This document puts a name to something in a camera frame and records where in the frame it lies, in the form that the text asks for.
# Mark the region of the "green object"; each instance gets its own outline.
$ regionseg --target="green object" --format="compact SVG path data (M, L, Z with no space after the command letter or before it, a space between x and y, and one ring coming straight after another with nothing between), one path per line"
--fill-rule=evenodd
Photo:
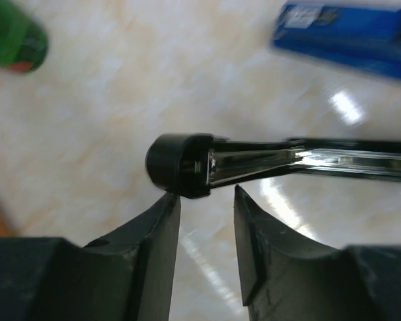
M20 8L0 0L0 68L16 72L37 69L47 53L47 36Z

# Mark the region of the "black object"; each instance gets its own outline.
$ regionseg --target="black object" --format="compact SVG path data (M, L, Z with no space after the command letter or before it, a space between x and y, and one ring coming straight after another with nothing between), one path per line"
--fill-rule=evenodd
M401 142L291 138L233 142L212 134L165 134L146 168L161 189L195 199L211 189L291 173L401 182Z
M251 321L401 321L401 246L328 247L264 212L238 186L235 235Z
M65 239L0 239L0 320L168 320L180 200L81 249Z

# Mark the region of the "blue object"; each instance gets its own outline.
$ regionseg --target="blue object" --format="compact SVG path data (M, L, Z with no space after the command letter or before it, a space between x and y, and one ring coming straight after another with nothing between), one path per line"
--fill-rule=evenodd
M287 3L273 44L401 80L401 8Z

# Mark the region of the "green bottle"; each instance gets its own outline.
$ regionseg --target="green bottle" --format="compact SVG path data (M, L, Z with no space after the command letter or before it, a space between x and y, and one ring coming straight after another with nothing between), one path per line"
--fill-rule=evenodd
M8 0L0 0L0 68L25 73L36 70L47 53L47 36Z

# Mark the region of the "beige tabletop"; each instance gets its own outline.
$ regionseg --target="beige tabletop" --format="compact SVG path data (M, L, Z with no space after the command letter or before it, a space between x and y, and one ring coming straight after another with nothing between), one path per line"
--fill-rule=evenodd
M0 71L0 201L19 234L84 245L162 194L144 157L163 132L239 140L401 140L401 83L269 47L282 0L19 0L51 47ZM401 243L401 184L291 175L243 184L328 245ZM172 321L248 320L233 188L182 201Z

